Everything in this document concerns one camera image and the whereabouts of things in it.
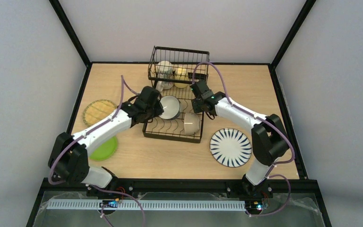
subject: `metal wire rack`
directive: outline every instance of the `metal wire rack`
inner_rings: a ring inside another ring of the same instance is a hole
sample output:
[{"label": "metal wire rack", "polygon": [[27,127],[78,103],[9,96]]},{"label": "metal wire rack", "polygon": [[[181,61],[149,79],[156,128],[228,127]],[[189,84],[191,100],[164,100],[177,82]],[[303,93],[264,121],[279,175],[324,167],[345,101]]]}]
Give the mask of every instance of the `metal wire rack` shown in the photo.
[{"label": "metal wire rack", "polygon": [[[168,73],[158,72],[156,65],[161,61],[169,61],[172,70],[169,70]],[[154,47],[148,66],[148,79],[151,80],[153,87],[156,87],[159,81],[191,84],[192,72],[195,66],[201,61],[209,61],[209,52],[159,46]],[[175,74],[179,67],[185,68],[187,73],[184,75]],[[200,79],[207,81],[207,65],[200,65],[197,68],[195,80],[198,81]],[[170,89],[164,89],[161,95],[162,97],[174,96],[178,98],[181,103],[181,114],[174,120],[164,120],[156,117],[151,122],[146,122],[143,126],[144,136],[162,140],[200,143],[204,128],[204,115],[202,113],[198,114],[201,119],[200,130],[189,136],[184,133],[184,116],[186,113],[194,113],[191,105],[194,94],[190,87],[179,88],[173,86]]]}]

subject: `lime green plate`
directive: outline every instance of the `lime green plate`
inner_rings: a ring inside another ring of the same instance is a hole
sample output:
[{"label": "lime green plate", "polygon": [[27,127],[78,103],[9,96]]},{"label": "lime green plate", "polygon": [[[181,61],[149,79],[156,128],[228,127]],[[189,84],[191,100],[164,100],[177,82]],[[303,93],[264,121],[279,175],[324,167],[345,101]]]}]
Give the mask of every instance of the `lime green plate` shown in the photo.
[{"label": "lime green plate", "polygon": [[112,156],[118,147],[116,137],[110,138],[108,141],[99,146],[90,156],[90,159],[95,161],[103,161]]}]

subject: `white robotic arm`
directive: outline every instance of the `white robotic arm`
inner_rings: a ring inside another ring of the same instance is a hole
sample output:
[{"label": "white robotic arm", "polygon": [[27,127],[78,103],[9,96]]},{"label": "white robotic arm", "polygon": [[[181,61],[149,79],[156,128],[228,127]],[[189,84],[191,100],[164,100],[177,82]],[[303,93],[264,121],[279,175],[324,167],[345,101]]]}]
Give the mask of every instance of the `white robotic arm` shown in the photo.
[{"label": "white robotic arm", "polygon": [[[246,179],[253,186],[259,185],[266,178],[272,164],[287,151],[288,146],[277,133],[258,118],[266,119],[285,134],[280,118],[274,114],[265,116],[238,105],[232,99],[227,99],[222,92],[213,94],[203,80],[191,85],[191,89],[196,97],[191,101],[194,112],[206,112],[213,116],[224,117],[251,132],[254,162],[243,180]],[[157,90],[145,87],[133,104],[123,103],[115,117],[112,113],[73,136],[62,133],[56,139],[48,166],[67,182],[105,188],[115,177],[114,174],[103,167],[89,166],[88,156],[117,133],[162,114],[163,108],[159,99],[160,93]],[[81,139],[73,145],[72,152],[66,152],[57,165],[52,166],[64,147],[74,142],[75,138]]]},{"label": "white robotic arm", "polygon": [[227,98],[222,92],[214,94],[203,80],[192,84],[191,90],[196,97],[191,101],[195,113],[206,112],[212,116],[224,117],[251,133],[254,162],[244,178],[253,186],[259,185],[266,178],[273,163],[288,150],[285,140],[268,126],[273,125],[285,135],[280,118],[275,114],[266,116],[254,112]]},{"label": "white robotic arm", "polygon": [[164,110],[160,97],[159,91],[145,87],[138,96],[135,96],[134,103],[131,103],[131,100],[124,102],[121,109],[115,110],[88,129],[73,136],[65,132],[60,134],[56,138],[48,166],[66,182],[92,184],[105,188],[115,175],[104,167],[89,166],[88,157],[119,132],[161,115]]},{"label": "white robotic arm", "polygon": [[[230,100],[235,105],[238,105],[231,98],[230,98]],[[249,132],[251,132],[251,129],[254,128],[255,125],[261,124],[261,121],[254,118],[253,116],[255,116],[255,117],[258,116],[258,117],[261,117],[262,119],[265,119],[267,117],[264,114],[259,114],[244,106],[241,106],[241,105],[239,105],[239,106],[240,106],[240,108],[244,109],[246,112],[252,113],[252,116],[247,115],[245,112],[234,108],[232,106],[232,104],[229,103],[229,101],[227,100],[226,97],[219,100],[218,103],[215,105],[215,112],[218,116],[224,117],[224,118],[232,121],[236,125],[239,125],[239,126],[245,128]],[[255,155],[253,157],[254,157],[254,162],[252,163],[250,169],[245,174],[245,177],[251,184],[258,185],[265,179],[266,173],[271,168],[271,166],[267,166],[267,165],[260,163],[255,158]]]}]

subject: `wooden tabletop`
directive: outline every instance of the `wooden tabletop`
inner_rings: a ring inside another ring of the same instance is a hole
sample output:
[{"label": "wooden tabletop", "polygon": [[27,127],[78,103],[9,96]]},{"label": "wooden tabletop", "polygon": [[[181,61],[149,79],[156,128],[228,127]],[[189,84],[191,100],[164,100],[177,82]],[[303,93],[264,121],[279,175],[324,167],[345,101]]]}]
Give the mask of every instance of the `wooden tabletop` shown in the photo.
[{"label": "wooden tabletop", "polygon": [[[281,116],[275,90],[266,65],[218,65],[222,72],[230,97],[239,104],[261,114]],[[146,64],[98,64],[94,63],[88,77],[86,89],[78,110],[72,133],[84,130],[82,113],[91,102],[109,99],[118,105],[121,96],[121,78],[140,91],[150,86]],[[214,91],[223,91],[216,71],[209,68],[208,86]],[[125,89],[127,100],[133,94]],[[251,141],[249,131],[231,121],[217,117],[204,120],[202,141],[199,144],[170,140],[151,139],[143,136],[143,124],[117,135],[119,146],[107,160],[90,163],[104,166],[121,178],[157,179],[241,179],[252,164],[229,168],[218,163],[209,151],[211,136],[221,128],[235,128],[244,132]],[[288,150],[281,160],[288,160]],[[282,174],[289,179],[298,179],[294,162],[278,165],[272,174]]]}]

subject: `blue and white plate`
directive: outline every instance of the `blue and white plate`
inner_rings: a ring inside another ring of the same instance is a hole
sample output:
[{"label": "blue and white plate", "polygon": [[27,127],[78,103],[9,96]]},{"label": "blue and white plate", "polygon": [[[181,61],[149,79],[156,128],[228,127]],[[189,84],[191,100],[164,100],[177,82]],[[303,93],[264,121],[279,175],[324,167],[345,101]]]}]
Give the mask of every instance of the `blue and white plate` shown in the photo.
[{"label": "blue and white plate", "polygon": [[222,165],[239,167],[248,162],[252,147],[247,136],[237,129],[221,129],[209,143],[212,156]]}]

